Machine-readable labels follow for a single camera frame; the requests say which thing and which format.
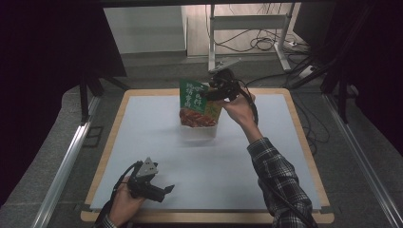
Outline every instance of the wall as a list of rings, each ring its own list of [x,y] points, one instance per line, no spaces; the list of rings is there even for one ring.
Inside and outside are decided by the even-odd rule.
[[[186,50],[181,6],[104,11],[121,54]]]

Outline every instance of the shirt cuff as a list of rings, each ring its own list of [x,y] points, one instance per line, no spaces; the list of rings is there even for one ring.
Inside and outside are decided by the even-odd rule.
[[[113,224],[113,222],[109,219],[109,216],[106,215],[102,221],[102,224],[104,226],[104,228],[118,228],[117,226],[115,226],[115,224]]]

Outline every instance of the wrist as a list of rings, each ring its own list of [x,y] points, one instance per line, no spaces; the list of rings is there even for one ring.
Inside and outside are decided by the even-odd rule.
[[[242,128],[243,132],[245,133],[246,138],[248,139],[249,143],[254,143],[261,138],[263,135],[260,133],[258,126],[255,122],[249,122],[245,124],[241,124],[240,127]]]

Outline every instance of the dark background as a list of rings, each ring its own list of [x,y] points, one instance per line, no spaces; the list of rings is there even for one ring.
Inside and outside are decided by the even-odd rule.
[[[125,76],[125,69],[100,7],[2,2],[0,34],[3,205],[52,128],[63,94],[82,77]]]

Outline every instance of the black device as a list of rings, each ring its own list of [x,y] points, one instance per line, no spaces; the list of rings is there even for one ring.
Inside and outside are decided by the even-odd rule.
[[[143,197],[149,200],[162,202],[165,195],[172,192],[175,185],[170,185],[164,189],[152,185],[150,182],[158,173],[157,163],[147,158],[144,162],[134,163],[134,170],[127,182],[132,198]]]
[[[95,221],[95,224],[99,224],[102,219],[110,212],[113,200],[116,196],[116,192],[121,183],[123,183],[125,175],[132,168],[134,168],[134,170],[131,173],[129,180],[127,181],[127,187],[130,191],[131,197],[143,197],[149,200],[162,202],[165,198],[165,195],[170,193],[175,185],[170,185],[162,189],[150,183],[151,180],[158,173],[157,165],[158,164],[153,162],[150,158],[147,158],[145,161],[137,161],[134,164],[130,165],[130,167],[126,169],[126,171],[120,176],[119,180],[115,183],[112,194],[110,195],[110,200],[102,208],[100,214]]]
[[[212,81],[209,82],[210,86],[215,89],[211,89],[206,92],[202,91],[201,96],[206,98],[207,101],[219,101],[224,99],[234,101],[240,94],[242,94],[251,106],[255,116],[255,123],[258,124],[258,109],[255,106],[249,90],[247,89],[247,87],[245,87],[248,91],[246,93],[240,87],[240,82],[241,80],[235,78],[234,72],[231,69],[225,68],[217,72],[213,76]]]

